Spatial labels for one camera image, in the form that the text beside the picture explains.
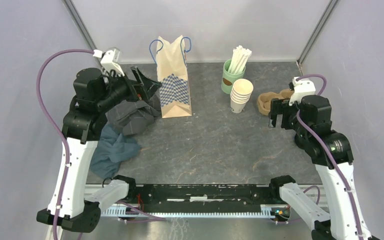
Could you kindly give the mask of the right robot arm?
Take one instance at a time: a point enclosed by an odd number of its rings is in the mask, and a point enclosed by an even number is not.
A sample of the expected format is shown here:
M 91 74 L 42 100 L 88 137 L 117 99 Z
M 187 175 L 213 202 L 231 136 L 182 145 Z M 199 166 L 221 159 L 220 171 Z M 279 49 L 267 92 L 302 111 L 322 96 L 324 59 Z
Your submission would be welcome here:
M 289 175 L 273 178 L 268 196 L 292 207 L 314 240 L 372 240 L 357 196 L 351 144 L 332 129 L 331 113 L 329 100 L 320 95 L 304 96 L 299 103 L 274 98 L 269 112 L 272 127 L 281 116 L 281 127 L 295 131 L 295 144 L 309 155 L 322 181 L 328 210 L 301 192 Z

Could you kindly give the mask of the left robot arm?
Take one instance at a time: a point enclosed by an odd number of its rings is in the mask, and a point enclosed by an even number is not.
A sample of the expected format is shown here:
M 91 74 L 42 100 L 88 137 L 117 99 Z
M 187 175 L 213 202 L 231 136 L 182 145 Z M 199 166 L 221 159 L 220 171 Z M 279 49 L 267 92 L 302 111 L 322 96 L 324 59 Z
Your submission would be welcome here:
M 111 70 L 86 68 L 76 74 L 75 96 L 58 131 L 62 137 L 62 158 L 54 194 L 48 206 L 39 210 L 36 220 L 77 233 L 92 232 L 101 214 L 116 202 L 133 203 L 137 198 L 136 181 L 117 175 L 106 186 L 85 196 L 87 175 L 107 112 L 123 101 L 148 100 L 162 84 L 146 77 L 136 66 L 134 79 Z

